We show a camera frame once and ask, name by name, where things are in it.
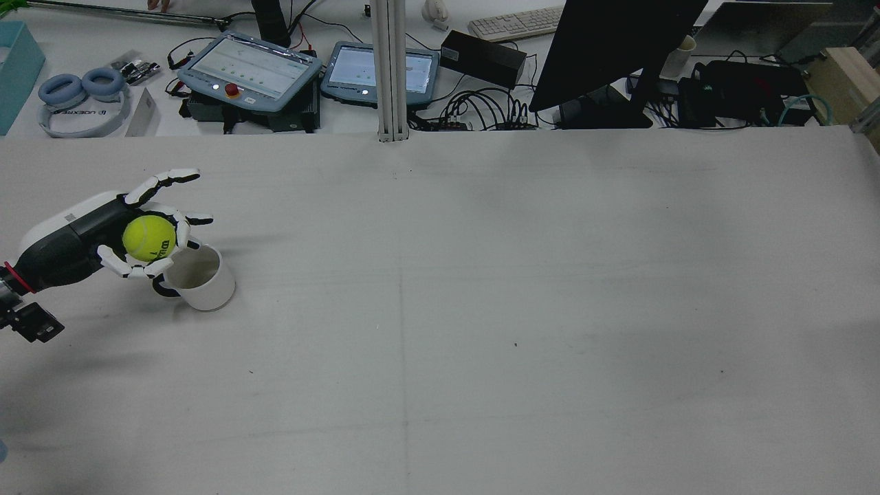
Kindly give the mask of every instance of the white mug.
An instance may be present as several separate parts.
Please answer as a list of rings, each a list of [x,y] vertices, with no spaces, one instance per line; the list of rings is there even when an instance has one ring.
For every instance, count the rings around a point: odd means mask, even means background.
[[[666,57],[666,63],[660,70],[660,77],[667,79],[677,79],[681,74],[681,70],[685,68],[687,59],[691,58],[693,49],[697,48],[697,42],[692,36],[687,35],[678,45],[678,48],[672,50]]]
[[[174,264],[153,279],[153,289],[159,295],[180,296],[194,309],[212,311],[226,304],[235,292],[235,277],[229,264],[213,247],[186,247],[175,252],[172,260]]]

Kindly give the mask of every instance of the teal tray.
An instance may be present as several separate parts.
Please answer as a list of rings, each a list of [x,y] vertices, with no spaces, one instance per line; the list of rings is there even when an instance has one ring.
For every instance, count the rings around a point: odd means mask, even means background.
[[[24,22],[0,22],[0,47],[9,49],[0,64],[0,136],[5,136],[27,101],[46,57]]]

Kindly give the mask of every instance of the keyboard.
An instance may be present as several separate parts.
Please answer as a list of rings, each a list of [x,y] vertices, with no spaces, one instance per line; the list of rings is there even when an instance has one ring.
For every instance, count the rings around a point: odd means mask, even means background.
[[[467,23],[467,30],[486,41],[511,41],[556,32],[563,5],[517,12]]]

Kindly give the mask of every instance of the yellow tennis ball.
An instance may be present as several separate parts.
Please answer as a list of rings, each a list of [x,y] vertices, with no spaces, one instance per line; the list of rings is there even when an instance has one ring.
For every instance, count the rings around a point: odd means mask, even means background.
[[[171,222],[157,215],[143,215],[125,227],[122,246],[136,260],[152,262],[168,256],[176,239]]]

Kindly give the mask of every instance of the white robotic finger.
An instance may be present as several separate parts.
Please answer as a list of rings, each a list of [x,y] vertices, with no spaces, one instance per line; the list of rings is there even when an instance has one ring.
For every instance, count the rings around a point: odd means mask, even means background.
[[[120,258],[111,247],[104,244],[98,246],[98,258],[100,258],[102,266],[122,278],[154,278],[174,264],[174,260],[171,258],[162,258],[146,265],[131,265]]]
[[[128,278],[154,278],[168,270],[173,264],[174,260],[171,258],[162,258],[148,263],[146,266],[137,265],[132,267],[131,275]]]
[[[214,222],[214,216],[208,213],[194,213],[192,211],[183,214],[190,225],[207,225]]]
[[[174,230],[177,233],[177,245],[184,248],[189,240],[189,222],[187,217],[177,208],[167,206],[161,203],[146,203],[142,209],[146,212],[158,213],[160,216],[168,218],[174,223]]]
[[[109,269],[116,275],[123,278],[131,275],[131,265],[120,258],[111,247],[105,244],[98,246],[98,258],[101,260],[101,266]]]
[[[201,176],[198,168],[175,168],[168,172],[156,174],[144,181],[140,186],[132,189],[125,195],[125,204],[140,207],[147,203],[156,193],[164,187],[175,183],[190,182]]]

